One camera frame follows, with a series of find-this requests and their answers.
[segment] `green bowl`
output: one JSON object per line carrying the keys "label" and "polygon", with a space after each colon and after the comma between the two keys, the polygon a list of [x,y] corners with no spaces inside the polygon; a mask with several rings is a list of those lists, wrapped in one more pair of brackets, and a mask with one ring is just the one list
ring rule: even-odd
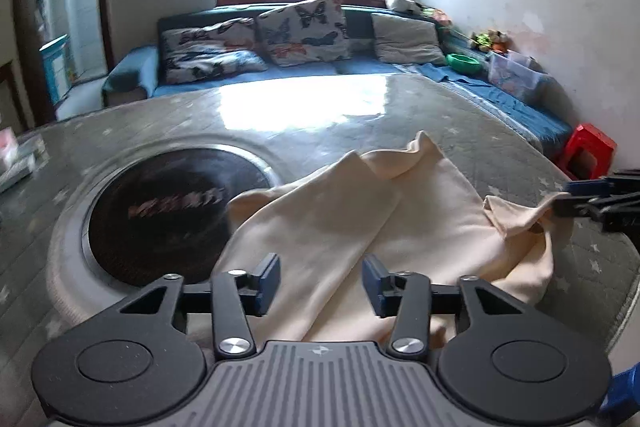
{"label": "green bowl", "polygon": [[447,64],[456,73],[460,74],[476,74],[482,69],[482,64],[466,55],[450,54],[447,55]]}

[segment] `cloth fold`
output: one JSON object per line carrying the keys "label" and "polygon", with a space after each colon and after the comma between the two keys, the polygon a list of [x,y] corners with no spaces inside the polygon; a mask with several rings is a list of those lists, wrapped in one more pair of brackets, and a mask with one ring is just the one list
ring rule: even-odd
{"label": "cloth fold", "polygon": [[[360,261],[375,254],[390,271],[436,284],[478,275],[537,302],[553,272],[552,243],[571,220],[551,216],[549,196],[529,208],[488,196],[418,133],[406,150],[348,153],[291,184],[245,192],[228,205],[234,235],[216,271],[251,269],[267,253],[282,262],[269,314],[251,319],[256,341],[382,340],[393,319],[373,314]],[[454,334],[434,317],[434,343]]]}

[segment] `sofa armrest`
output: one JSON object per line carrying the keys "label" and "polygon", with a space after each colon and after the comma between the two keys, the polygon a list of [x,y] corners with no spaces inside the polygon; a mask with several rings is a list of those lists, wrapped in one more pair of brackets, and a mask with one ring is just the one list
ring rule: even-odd
{"label": "sofa armrest", "polygon": [[135,91],[137,99],[150,98],[158,87],[159,54],[157,46],[144,46],[132,50],[109,73],[102,86],[102,97],[106,105],[110,98],[121,98],[126,93]]}

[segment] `silver bolt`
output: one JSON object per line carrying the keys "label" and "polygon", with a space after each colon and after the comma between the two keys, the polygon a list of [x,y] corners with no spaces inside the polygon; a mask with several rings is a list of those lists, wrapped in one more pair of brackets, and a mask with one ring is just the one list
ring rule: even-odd
{"label": "silver bolt", "polygon": [[230,355],[240,355],[241,353],[248,351],[251,344],[248,340],[240,339],[239,337],[231,337],[230,339],[225,339],[220,342],[218,347],[220,348],[220,351],[224,351]]}
{"label": "silver bolt", "polygon": [[398,353],[412,354],[412,353],[420,353],[421,350],[424,349],[424,344],[419,339],[414,339],[411,337],[405,337],[402,339],[398,339],[391,344]]}

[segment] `red stool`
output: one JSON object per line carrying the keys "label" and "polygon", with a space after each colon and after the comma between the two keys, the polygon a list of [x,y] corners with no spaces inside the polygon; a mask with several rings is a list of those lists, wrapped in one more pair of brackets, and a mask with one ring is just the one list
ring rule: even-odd
{"label": "red stool", "polygon": [[588,172],[587,179],[595,180],[609,171],[616,147],[618,145],[596,126],[581,123],[575,128],[556,165],[575,180],[577,176],[569,170],[569,165],[580,153],[588,152],[595,159],[595,164]]}

